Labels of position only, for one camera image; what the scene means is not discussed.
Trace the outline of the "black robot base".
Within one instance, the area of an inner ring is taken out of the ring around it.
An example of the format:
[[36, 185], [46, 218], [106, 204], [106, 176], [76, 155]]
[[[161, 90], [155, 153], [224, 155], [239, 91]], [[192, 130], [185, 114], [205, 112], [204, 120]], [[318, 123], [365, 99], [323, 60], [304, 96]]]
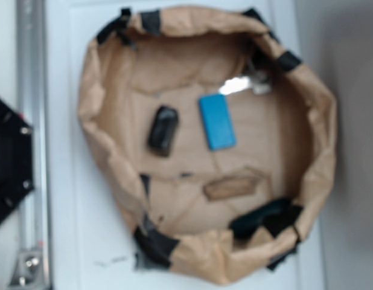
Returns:
[[34, 188], [32, 134], [0, 99], [0, 225]]

